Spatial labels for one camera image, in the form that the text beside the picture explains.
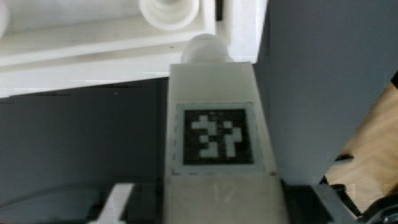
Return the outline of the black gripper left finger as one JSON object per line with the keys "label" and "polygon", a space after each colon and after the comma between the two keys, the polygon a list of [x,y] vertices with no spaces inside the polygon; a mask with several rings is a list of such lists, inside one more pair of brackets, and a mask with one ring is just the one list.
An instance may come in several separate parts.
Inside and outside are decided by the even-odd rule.
{"label": "black gripper left finger", "polygon": [[157,222],[157,184],[118,183],[88,224],[157,224]]}

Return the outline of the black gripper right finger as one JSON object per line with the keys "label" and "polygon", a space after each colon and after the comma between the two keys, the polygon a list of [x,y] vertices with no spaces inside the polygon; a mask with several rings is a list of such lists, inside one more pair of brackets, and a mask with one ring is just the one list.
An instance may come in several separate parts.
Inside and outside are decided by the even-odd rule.
{"label": "black gripper right finger", "polygon": [[358,224],[360,210],[344,184],[283,184],[290,224]]}

